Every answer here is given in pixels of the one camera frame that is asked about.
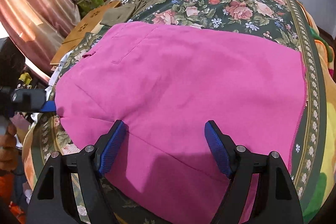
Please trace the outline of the person's left hand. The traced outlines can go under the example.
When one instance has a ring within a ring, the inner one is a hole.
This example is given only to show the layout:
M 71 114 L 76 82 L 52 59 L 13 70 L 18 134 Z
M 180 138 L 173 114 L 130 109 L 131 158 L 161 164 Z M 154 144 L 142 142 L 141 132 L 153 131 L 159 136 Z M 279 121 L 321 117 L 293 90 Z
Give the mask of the person's left hand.
M 1 170 L 10 172 L 15 170 L 18 165 L 18 151 L 16 149 L 17 140 L 15 135 L 17 129 L 15 125 L 9 123 L 6 133 L 1 135 L 0 164 Z

